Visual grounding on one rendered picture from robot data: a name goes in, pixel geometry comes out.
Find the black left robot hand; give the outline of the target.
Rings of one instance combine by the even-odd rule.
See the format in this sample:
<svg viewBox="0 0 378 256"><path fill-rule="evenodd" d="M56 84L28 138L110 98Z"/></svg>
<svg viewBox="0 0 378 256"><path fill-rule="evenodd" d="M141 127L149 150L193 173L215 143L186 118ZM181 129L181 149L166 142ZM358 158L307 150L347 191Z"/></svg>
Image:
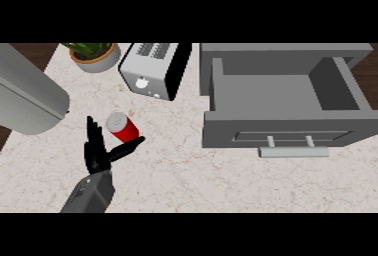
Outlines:
<svg viewBox="0 0 378 256"><path fill-rule="evenodd" d="M87 142L84 143L84 161L90 174L106 171L110 169L110 163L131 154L137 146L144 141L140 136L131 141L118 145L110 151L106 151L104 141L102 135L102 127L87 117Z"/></svg>

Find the red can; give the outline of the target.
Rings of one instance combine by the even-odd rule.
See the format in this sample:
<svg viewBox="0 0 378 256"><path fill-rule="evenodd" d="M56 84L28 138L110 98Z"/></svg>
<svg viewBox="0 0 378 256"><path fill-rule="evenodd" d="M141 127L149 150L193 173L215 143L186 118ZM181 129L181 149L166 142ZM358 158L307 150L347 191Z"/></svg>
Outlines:
<svg viewBox="0 0 378 256"><path fill-rule="evenodd" d="M138 137L138 129L122 112L113 112L109 115L106 128L121 142L128 142Z"/></svg>

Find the grey open drawer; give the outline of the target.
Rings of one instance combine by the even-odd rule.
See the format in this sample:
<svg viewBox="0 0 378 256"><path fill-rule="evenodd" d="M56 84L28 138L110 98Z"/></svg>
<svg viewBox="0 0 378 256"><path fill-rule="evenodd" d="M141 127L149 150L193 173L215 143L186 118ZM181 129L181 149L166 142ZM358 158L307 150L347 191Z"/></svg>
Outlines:
<svg viewBox="0 0 378 256"><path fill-rule="evenodd" d="M205 148L344 147L378 135L378 110L345 61L322 59L305 75L227 75L215 58L203 113Z"/></svg>

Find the large grey rounded appliance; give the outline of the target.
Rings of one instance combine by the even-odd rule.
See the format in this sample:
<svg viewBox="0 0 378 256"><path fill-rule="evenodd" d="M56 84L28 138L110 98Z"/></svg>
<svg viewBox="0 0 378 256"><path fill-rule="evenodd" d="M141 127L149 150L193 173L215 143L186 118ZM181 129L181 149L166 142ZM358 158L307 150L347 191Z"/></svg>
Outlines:
<svg viewBox="0 0 378 256"><path fill-rule="evenodd" d="M0 43L0 125L37 135L63 120L69 95L8 43Z"/></svg>

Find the silver toaster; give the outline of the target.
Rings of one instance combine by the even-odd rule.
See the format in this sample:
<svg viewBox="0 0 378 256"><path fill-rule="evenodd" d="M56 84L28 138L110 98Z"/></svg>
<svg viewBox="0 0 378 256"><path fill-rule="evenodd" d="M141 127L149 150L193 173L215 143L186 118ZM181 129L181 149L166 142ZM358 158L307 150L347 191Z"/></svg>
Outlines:
<svg viewBox="0 0 378 256"><path fill-rule="evenodd" d="M190 43L133 43L118 65L130 91L172 101L190 53Z"/></svg>

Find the potted green plant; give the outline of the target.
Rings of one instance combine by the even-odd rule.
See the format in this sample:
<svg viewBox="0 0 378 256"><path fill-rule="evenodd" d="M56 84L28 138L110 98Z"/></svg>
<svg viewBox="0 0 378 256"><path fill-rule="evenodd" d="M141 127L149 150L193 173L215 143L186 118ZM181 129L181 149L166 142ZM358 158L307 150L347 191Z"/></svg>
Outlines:
<svg viewBox="0 0 378 256"><path fill-rule="evenodd" d="M109 70L121 56L116 43L63 43L69 56L78 68L87 73Z"/></svg>

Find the grey cabinet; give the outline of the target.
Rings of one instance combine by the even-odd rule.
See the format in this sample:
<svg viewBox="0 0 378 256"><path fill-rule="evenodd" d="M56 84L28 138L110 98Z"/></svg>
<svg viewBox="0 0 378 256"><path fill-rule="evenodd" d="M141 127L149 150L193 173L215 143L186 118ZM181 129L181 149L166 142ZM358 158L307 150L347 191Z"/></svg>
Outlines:
<svg viewBox="0 0 378 256"><path fill-rule="evenodd" d="M369 43L200 43L199 94L209 95L215 58L227 75L307 75L324 57L339 57L353 68L370 52Z"/></svg>

